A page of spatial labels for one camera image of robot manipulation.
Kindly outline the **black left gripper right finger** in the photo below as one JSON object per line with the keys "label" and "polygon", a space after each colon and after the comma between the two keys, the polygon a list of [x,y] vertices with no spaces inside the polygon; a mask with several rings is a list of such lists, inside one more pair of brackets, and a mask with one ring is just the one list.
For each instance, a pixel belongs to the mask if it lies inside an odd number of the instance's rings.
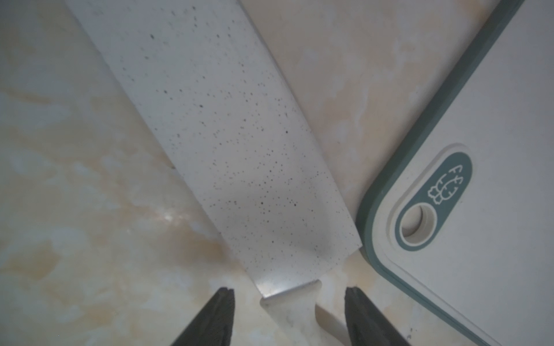
{"label": "black left gripper right finger", "polygon": [[408,341],[358,287],[346,288],[345,317],[352,345],[410,346]]}

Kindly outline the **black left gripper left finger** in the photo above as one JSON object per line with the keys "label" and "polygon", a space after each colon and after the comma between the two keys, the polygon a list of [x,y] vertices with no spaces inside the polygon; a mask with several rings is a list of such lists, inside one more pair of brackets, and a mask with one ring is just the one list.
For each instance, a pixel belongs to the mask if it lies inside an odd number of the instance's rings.
{"label": "black left gripper left finger", "polygon": [[235,291],[221,287],[172,345],[228,346],[235,317]]}

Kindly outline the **white speckled ceramic knife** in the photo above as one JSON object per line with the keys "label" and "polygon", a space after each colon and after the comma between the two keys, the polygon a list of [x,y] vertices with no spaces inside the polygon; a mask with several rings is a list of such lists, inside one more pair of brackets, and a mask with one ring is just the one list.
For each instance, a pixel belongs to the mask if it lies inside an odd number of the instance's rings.
{"label": "white speckled ceramic knife", "polygon": [[293,345],[340,345],[320,279],[361,246],[315,137],[237,1],[69,1]]}

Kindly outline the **white green-rimmed cutting board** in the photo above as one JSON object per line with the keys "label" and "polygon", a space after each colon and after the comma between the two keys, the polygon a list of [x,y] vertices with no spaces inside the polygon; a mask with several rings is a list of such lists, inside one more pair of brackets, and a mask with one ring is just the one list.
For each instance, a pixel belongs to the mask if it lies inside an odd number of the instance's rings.
{"label": "white green-rimmed cutting board", "polygon": [[553,344],[553,3],[500,1],[367,190],[363,256],[478,345]]}

